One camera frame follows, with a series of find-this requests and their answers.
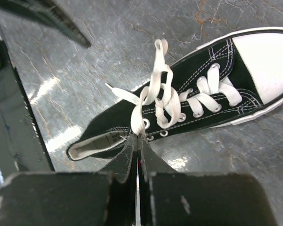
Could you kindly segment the black canvas sneaker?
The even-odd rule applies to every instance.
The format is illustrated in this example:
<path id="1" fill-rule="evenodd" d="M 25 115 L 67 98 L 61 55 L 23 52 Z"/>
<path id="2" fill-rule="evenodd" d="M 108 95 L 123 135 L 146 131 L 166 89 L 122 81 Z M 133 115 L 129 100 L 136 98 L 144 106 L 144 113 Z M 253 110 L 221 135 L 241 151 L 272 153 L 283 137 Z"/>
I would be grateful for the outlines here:
<path id="1" fill-rule="evenodd" d="M 67 149 L 72 161 L 112 158 L 131 135 L 148 141 L 238 125 L 283 104 L 283 27 L 232 32 L 168 65 L 156 40 L 150 80 L 130 92 L 110 87 L 118 103 L 96 116 Z"/>

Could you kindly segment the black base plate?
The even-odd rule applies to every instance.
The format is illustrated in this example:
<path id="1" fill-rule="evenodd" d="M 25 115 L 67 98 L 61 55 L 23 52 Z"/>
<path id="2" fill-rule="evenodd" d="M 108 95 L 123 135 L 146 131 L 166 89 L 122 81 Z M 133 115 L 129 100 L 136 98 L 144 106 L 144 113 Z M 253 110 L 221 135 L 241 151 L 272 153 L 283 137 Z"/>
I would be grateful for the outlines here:
<path id="1" fill-rule="evenodd" d="M 53 171 L 45 143 L 0 27 L 0 183 L 18 171 Z"/>

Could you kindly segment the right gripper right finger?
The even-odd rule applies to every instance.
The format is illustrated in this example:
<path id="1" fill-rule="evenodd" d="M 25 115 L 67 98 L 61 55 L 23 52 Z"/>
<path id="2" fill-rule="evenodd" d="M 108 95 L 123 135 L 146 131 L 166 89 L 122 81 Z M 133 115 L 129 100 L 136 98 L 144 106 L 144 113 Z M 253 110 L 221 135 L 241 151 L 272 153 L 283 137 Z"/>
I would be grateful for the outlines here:
<path id="1" fill-rule="evenodd" d="M 178 172 L 137 137 L 144 226 L 275 226 L 262 185 L 250 174 Z"/>

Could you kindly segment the white shoelace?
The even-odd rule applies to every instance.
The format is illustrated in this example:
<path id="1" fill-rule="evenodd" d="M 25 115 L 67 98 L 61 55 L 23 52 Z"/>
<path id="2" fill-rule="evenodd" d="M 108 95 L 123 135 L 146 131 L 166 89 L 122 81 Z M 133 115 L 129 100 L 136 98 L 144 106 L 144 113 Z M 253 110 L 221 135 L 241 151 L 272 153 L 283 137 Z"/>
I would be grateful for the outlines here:
<path id="1" fill-rule="evenodd" d="M 146 129 L 150 126 L 150 123 L 142 117 L 144 105 L 155 104 L 157 124 L 162 129 L 167 129 L 182 121 L 181 102 L 183 101 L 188 102 L 193 116 L 196 118 L 204 114 L 204 108 L 213 113 L 221 110 L 221 105 L 212 98 L 213 94 L 224 94 L 230 106 L 236 106 L 242 101 L 241 94 L 229 79 L 221 81 L 221 66 L 212 62 L 208 63 L 207 75 L 196 81 L 199 94 L 189 97 L 191 89 L 179 94 L 171 86 L 174 73 L 165 62 L 165 55 L 168 51 L 167 40 L 157 39 L 154 45 L 156 53 L 150 84 L 142 89 L 139 96 L 124 89 L 107 85 L 114 95 L 135 105 L 131 114 L 131 129 L 134 134 L 145 134 Z"/>

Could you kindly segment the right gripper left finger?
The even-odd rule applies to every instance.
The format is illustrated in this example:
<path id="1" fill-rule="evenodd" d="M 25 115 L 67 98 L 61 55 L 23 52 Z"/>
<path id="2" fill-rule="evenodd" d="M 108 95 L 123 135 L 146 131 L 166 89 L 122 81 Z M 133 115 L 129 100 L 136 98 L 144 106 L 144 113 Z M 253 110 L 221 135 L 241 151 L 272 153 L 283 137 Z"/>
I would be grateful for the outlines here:
<path id="1" fill-rule="evenodd" d="M 0 189 L 0 226 L 132 226 L 137 136 L 96 172 L 20 172 Z"/>

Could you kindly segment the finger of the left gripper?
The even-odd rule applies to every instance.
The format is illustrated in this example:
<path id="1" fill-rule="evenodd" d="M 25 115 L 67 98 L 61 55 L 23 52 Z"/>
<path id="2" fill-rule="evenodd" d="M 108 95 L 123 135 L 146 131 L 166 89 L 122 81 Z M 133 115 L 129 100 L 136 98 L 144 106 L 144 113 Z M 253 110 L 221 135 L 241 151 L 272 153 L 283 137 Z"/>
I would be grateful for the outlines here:
<path id="1" fill-rule="evenodd" d="M 84 48 L 92 45 L 65 11 L 52 0 L 0 0 L 0 9 L 54 28 Z"/>

